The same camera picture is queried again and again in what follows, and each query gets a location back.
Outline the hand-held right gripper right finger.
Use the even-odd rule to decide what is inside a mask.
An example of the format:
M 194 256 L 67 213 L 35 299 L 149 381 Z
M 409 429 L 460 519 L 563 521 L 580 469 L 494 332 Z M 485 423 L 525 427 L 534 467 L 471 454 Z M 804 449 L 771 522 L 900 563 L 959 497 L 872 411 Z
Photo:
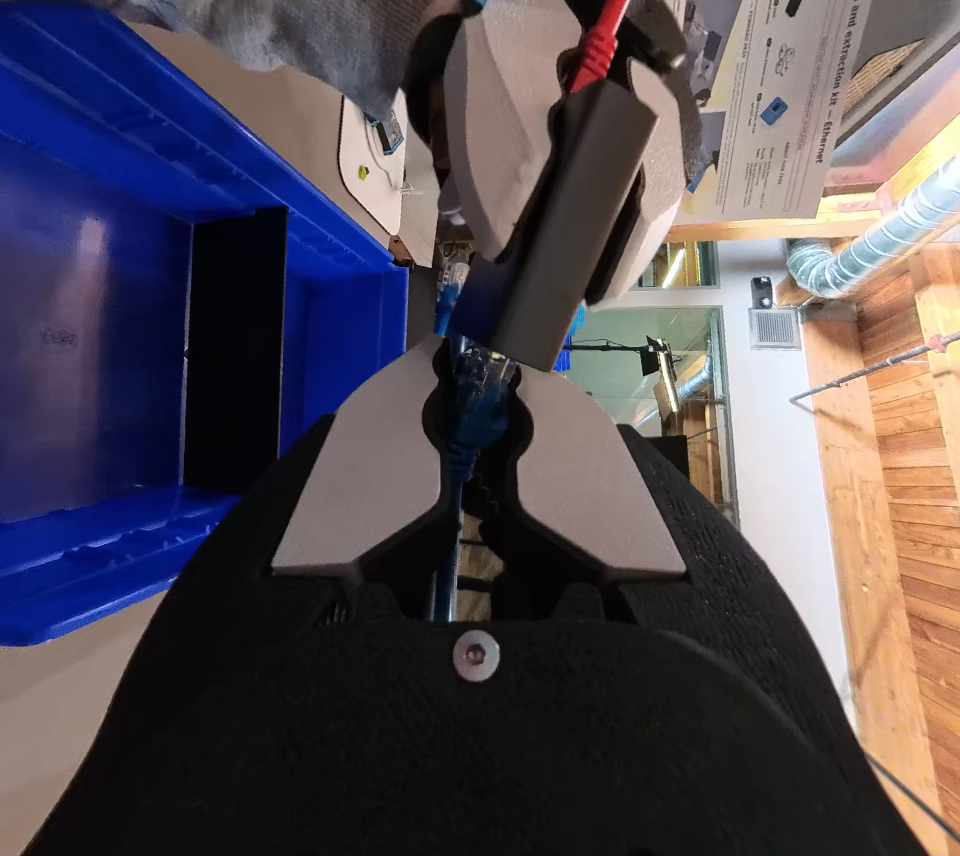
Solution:
M 516 463 L 519 507 L 604 580 L 687 568 L 610 414 L 558 372 L 522 370 L 532 438 Z

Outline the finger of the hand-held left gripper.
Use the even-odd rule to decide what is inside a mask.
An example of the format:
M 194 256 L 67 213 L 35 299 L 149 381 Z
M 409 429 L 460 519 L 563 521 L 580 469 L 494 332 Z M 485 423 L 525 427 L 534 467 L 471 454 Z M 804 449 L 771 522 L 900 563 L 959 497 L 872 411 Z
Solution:
M 630 88 L 654 114 L 654 127 L 601 259 L 584 295 L 594 306 L 634 287 L 666 239 L 687 186 L 680 109 L 664 78 L 645 63 L 627 62 Z
M 558 60 L 580 38 L 565 0 L 486 0 L 454 39 L 443 76 L 450 175 L 486 261 L 508 247 L 550 156 Z

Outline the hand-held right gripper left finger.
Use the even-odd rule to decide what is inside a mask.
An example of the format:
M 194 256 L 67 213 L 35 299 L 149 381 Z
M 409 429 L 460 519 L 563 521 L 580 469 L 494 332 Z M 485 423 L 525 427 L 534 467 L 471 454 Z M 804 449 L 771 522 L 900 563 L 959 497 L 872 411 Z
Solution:
M 340 406 L 271 560 L 278 576 L 428 581 L 452 544 L 450 487 L 425 408 L 445 340 L 429 335 Z

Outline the black ethernet coupler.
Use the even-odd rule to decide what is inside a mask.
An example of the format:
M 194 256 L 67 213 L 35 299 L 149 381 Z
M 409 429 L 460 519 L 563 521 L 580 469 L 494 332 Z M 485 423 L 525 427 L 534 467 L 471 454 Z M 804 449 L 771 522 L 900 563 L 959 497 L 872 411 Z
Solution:
M 558 113 L 558 150 L 490 347 L 552 370 L 639 176 L 657 117 L 623 85 L 593 82 Z

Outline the black device with blue trim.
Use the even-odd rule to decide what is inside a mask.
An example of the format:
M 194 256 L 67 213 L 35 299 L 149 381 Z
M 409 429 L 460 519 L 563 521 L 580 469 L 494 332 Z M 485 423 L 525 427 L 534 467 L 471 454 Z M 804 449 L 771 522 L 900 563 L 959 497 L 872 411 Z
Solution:
M 384 156 L 394 154 L 405 140 L 404 130 L 395 110 L 386 118 L 374 118 L 364 113 L 366 131 L 373 139 L 374 152 Z

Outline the printed instruction sheet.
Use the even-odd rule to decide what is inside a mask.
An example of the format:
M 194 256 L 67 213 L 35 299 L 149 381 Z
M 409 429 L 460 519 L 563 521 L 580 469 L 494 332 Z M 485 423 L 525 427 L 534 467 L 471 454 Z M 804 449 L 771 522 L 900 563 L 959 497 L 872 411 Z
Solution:
M 872 0 L 665 0 L 701 114 L 680 226 L 816 215 Z

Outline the white stand base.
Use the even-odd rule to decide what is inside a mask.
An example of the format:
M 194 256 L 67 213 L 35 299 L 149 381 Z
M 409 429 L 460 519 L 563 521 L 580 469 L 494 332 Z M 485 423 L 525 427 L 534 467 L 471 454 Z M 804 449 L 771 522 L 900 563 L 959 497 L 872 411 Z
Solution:
M 364 112 L 342 98 L 338 166 L 350 196 L 390 239 L 399 241 L 410 259 L 432 265 L 438 227 L 439 184 L 431 153 L 409 123 L 405 95 L 398 91 L 391 109 L 404 130 L 405 140 L 390 156 L 375 153 L 367 134 Z M 357 168 L 366 165 L 366 181 Z

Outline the black light stand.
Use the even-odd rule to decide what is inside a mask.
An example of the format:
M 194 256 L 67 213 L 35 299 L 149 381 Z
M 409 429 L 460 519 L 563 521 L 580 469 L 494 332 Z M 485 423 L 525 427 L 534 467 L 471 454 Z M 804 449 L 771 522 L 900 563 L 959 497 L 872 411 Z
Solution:
M 564 349 L 570 353 L 581 351 L 630 354 L 638 358 L 642 378 L 658 375 L 666 382 L 677 383 L 675 358 L 669 344 L 662 339 L 648 337 L 646 343 L 641 345 L 623 345 L 608 340 L 592 343 L 569 343 Z

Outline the black bin divider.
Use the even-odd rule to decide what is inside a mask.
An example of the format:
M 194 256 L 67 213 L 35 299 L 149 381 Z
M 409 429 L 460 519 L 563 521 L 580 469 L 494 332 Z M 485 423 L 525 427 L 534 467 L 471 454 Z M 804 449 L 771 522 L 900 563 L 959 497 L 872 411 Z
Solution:
M 281 447 L 289 211 L 195 226 L 182 480 L 242 496 Z

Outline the metal ceiling rod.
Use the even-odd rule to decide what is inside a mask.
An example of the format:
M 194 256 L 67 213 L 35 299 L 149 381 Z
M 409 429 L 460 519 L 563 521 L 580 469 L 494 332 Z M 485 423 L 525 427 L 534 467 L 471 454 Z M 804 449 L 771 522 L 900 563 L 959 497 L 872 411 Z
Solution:
M 895 367 L 909 363 L 923 362 L 930 354 L 945 355 L 948 349 L 959 342 L 959 331 L 949 335 L 934 335 L 925 343 L 914 346 L 905 352 L 889 356 L 870 366 L 854 370 L 850 373 L 836 377 L 833 380 L 822 383 L 821 385 L 809 388 L 799 394 L 795 394 L 788 399 L 791 405 L 797 405 L 801 401 L 822 394 L 831 390 L 840 389 L 849 383 L 864 379 L 868 376 L 882 372 L 883 370 L 893 369 Z

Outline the small wall vent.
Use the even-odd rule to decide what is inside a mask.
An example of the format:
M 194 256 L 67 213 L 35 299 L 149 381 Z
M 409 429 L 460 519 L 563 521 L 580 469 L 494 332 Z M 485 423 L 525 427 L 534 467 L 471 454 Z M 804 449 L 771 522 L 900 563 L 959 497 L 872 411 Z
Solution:
M 750 350 L 802 349 L 801 317 L 797 308 L 751 308 L 749 318 Z

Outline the silver air duct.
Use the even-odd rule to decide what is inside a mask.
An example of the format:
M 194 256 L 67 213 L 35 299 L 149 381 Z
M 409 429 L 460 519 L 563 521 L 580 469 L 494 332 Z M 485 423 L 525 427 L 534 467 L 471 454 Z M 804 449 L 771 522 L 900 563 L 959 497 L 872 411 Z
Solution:
M 921 246 L 958 226 L 959 156 L 896 204 L 892 214 L 834 250 L 826 239 L 792 240 L 788 277 L 776 291 L 779 307 L 801 307 L 815 299 L 852 296 L 877 274 L 890 270 Z

